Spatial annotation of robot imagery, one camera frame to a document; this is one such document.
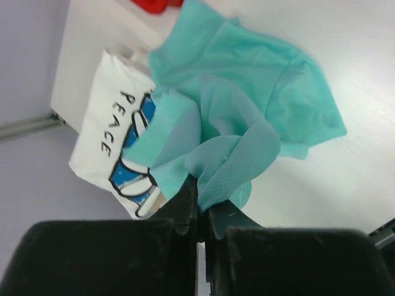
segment graphic print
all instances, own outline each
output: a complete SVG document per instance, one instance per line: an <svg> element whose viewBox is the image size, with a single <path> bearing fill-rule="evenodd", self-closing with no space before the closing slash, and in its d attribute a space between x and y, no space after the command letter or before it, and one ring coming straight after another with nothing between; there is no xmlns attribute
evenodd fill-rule
<svg viewBox="0 0 395 296"><path fill-rule="evenodd" d="M123 141L122 149L133 145L151 122L154 112L155 104L151 99L151 94L145 93L139 110L131 115L131 125ZM122 150L109 181L120 196L138 205L135 212L137 217L144 216L144 213L140 213L141 207L149 199L156 199L160 192L149 173L149 168L123 159Z"/></svg>

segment teal cloth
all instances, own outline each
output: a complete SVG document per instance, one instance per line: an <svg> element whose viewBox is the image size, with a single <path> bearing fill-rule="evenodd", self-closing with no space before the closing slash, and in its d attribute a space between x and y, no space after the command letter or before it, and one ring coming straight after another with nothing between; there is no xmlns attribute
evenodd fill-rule
<svg viewBox="0 0 395 296"><path fill-rule="evenodd" d="M154 118L123 157L151 167L166 198L188 173L202 211L242 207L250 180L282 156L346 134L325 78L300 49L185 1L166 42L148 55Z"/></svg>

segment blue graphic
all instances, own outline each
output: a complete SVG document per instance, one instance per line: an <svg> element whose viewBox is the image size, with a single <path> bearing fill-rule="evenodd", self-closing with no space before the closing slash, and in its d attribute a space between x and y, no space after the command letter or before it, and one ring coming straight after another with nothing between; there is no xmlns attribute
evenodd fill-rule
<svg viewBox="0 0 395 296"><path fill-rule="evenodd" d="M136 117L139 117L144 126L147 127L147 125L151 122L154 113L155 104L151 99L151 94L145 93L139 110L131 114L132 124L125 135L122 148L128 148L132 146L139 137L138 130L135 125ZM109 181L120 196L135 202L139 205L139 207L145 203L145 201L157 187L154 178L149 174L149 168L142 168L138 165L135 167L128 167L122 162L122 151L114 165L114 169L112 170L112 173L109 177ZM133 189L135 189L134 191L136 192L142 193L137 195L125 193L126 191L133 191Z"/></svg>

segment folded cloth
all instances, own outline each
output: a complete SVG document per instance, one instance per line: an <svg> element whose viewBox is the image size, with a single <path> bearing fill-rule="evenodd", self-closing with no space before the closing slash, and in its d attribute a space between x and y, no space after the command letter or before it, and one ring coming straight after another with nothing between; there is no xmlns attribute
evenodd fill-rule
<svg viewBox="0 0 395 296"><path fill-rule="evenodd" d="M170 36L148 60L156 112L123 156L151 167L166 198L191 173L202 211L229 198L242 207L249 180L279 152L304 159L309 147L346 134L310 57L199 1L184 3Z"/></svg>

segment black object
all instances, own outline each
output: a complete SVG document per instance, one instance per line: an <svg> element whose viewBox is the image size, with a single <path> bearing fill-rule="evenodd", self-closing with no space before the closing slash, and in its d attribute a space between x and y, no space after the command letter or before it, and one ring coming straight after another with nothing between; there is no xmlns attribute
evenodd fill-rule
<svg viewBox="0 0 395 296"><path fill-rule="evenodd" d="M206 242L212 295L395 295L354 231L264 229L231 202L198 214L196 180L145 221L55 221L21 241L0 295L195 295Z"/></svg>

